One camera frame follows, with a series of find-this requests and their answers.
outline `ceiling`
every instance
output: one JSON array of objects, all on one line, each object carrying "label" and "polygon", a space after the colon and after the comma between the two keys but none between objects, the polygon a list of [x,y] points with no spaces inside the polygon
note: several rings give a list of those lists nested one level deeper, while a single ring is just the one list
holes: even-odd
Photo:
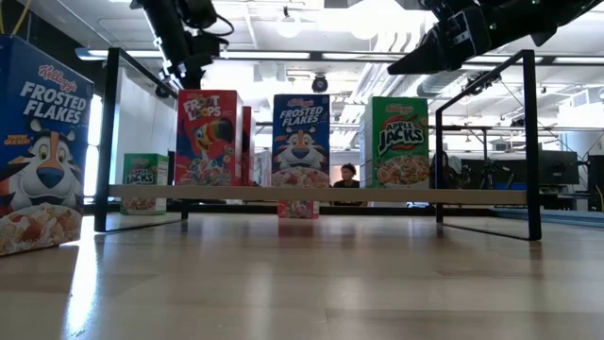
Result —
[{"label": "ceiling", "polygon": [[[394,0],[363,0],[349,9],[325,9],[323,0],[287,3],[214,0],[213,3],[235,26],[235,33],[228,37],[229,49],[409,52],[434,23],[431,13],[406,11]],[[292,18],[283,19],[284,5],[288,5]],[[131,10],[128,6],[128,2],[110,0],[33,0],[32,10],[90,49],[105,49],[110,45],[126,50],[153,49],[153,35],[143,11]],[[604,6],[562,27],[536,51],[538,54],[604,56],[604,35],[594,34],[601,27],[604,27]],[[225,27],[218,25],[213,29],[220,31]],[[524,48],[535,49],[530,38],[495,52],[511,54]],[[145,59],[143,63],[154,73],[161,67],[159,59]],[[210,87],[237,89],[245,104],[253,106],[257,120],[270,121],[273,94],[307,93],[313,75],[325,73],[328,92],[338,101],[333,106],[334,121],[348,124],[358,123],[362,106],[346,109],[346,104],[362,104],[370,95],[416,95],[415,88],[422,81],[417,77],[388,76],[385,64],[307,61],[280,62],[277,69],[284,70],[285,77],[274,79],[273,75],[266,76],[259,71],[258,64],[257,61],[218,61],[207,68],[204,81]],[[260,68],[276,69],[275,65],[268,66]],[[475,73],[450,75],[452,80],[448,85],[430,99],[430,109],[438,109],[457,94],[466,78]],[[260,81],[259,74],[265,75]],[[540,119],[553,122],[561,102],[584,91],[584,85],[604,84],[604,68],[538,67],[537,82]],[[502,81],[493,88],[446,110],[445,123],[494,125],[504,119],[503,124],[509,125],[505,119],[522,113],[522,101],[522,69],[512,67],[502,73]],[[270,129],[265,128],[262,133],[270,133]],[[338,137],[342,147],[354,144],[356,131],[334,133],[343,135]]]}]

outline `small cereal box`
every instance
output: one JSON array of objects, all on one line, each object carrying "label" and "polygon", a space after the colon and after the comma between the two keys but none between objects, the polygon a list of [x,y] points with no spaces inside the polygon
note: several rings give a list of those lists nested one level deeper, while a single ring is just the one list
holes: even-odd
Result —
[{"label": "small cereal box", "polygon": [[77,240],[92,82],[0,36],[0,255]]},{"label": "small cereal box", "polygon": [[243,105],[236,91],[180,91],[176,185],[241,185],[242,132]]},{"label": "small cereal box", "polygon": [[373,97],[359,134],[361,187],[428,188],[426,99]]},{"label": "small cereal box", "polygon": [[[158,154],[125,154],[123,184],[167,185],[167,156]],[[163,214],[166,213],[165,198],[124,198],[121,204],[123,214]]]},{"label": "small cereal box", "polygon": [[252,186],[254,181],[254,137],[256,122],[252,117],[252,108],[243,107],[242,138],[242,185]]},{"label": "small cereal box", "polygon": [[[275,95],[274,187],[329,187],[329,95]],[[314,218],[319,202],[279,202],[279,217]]]}]

